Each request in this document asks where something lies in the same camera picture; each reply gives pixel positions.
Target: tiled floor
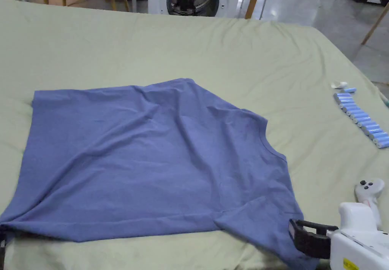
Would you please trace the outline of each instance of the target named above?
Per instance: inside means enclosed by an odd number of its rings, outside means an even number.
[[[241,0],[238,17],[244,17],[249,0]],[[61,5],[62,0],[50,0]],[[121,1],[118,9],[124,11]],[[257,0],[253,17],[259,18],[263,0]],[[111,9],[105,0],[88,0],[75,7]],[[138,11],[147,12],[147,1],[138,2]],[[267,0],[262,20],[313,26],[332,41],[372,81],[389,82],[389,15],[375,30],[366,46],[360,42],[383,7],[358,4],[352,0]]]

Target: bed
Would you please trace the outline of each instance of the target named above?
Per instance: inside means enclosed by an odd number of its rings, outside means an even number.
[[[35,90],[149,85],[186,77],[269,120],[305,219],[340,224],[363,178],[389,182],[377,149],[337,107],[332,81],[389,130],[377,88],[318,30],[275,22],[128,14],[0,0],[0,213],[16,188]],[[389,226],[380,197],[384,228]],[[283,269],[277,257],[222,231],[86,243],[16,238],[14,269]]]

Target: blue cylindrical object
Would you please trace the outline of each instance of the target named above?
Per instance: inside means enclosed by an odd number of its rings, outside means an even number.
[[[380,126],[378,124],[369,124],[369,125],[362,125],[361,126],[363,133],[366,134],[367,136],[369,136],[371,134],[371,131],[373,129],[377,129],[377,128],[380,128]]]
[[[373,142],[375,144],[377,144],[379,142],[384,142],[384,141],[389,141],[389,136],[378,137],[378,138],[373,139]]]
[[[362,117],[369,117],[369,115],[366,112],[364,112],[363,110],[353,111],[350,114],[351,119],[362,118]]]
[[[348,89],[343,89],[340,92],[341,93],[354,93],[357,91],[357,88],[348,88]]]
[[[389,136],[387,133],[375,133],[375,134],[371,134],[369,137],[371,140],[375,139],[375,138],[381,138],[381,137],[387,137]]]
[[[380,126],[378,124],[362,124],[361,129],[362,130],[370,130],[370,129],[375,129],[379,128]]]
[[[348,98],[348,97],[351,97],[351,94],[350,93],[335,93],[334,97],[335,96],[338,98],[344,98],[344,97]]]
[[[339,107],[342,109],[342,108],[345,108],[345,107],[358,107],[358,106],[357,106],[356,103],[340,103]]]
[[[371,121],[371,120],[372,120],[372,119],[371,119],[369,116],[367,116],[367,117],[356,117],[356,118],[353,119],[353,121],[354,121],[355,124],[357,124],[357,123],[359,123],[359,122]]]
[[[358,127],[362,127],[362,125],[369,125],[369,124],[376,124],[374,121],[371,121],[371,120],[369,120],[369,121],[361,121],[361,122],[358,122],[357,123],[357,126]]]
[[[350,116],[352,113],[358,113],[359,111],[362,111],[358,106],[351,106],[351,107],[343,107],[343,112],[346,112],[347,116]]]
[[[384,130],[382,128],[372,128],[369,130],[369,134],[375,134],[375,133],[383,133]]]
[[[378,142],[378,143],[376,144],[376,146],[377,146],[378,148],[388,147],[388,146],[389,146],[389,141]]]
[[[335,101],[340,104],[340,103],[354,103],[353,98],[336,98]]]

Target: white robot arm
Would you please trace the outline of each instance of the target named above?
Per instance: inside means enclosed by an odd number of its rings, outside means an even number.
[[[381,220],[376,202],[383,188],[380,179],[362,180],[355,188],[361,203],[339,206],[340,228],[291,219],[289,235],[296,249],[329,259],[332,270],[389,270],[389,235],[377,229]],[[304,226],[317,232],[307,232]]]

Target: yellow label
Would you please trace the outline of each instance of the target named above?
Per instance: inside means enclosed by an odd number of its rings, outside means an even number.
[[[346,270],[359,270],[357,265],[352,263],[352,261],[347,260],[346,258],[343,258],[343,268]]]

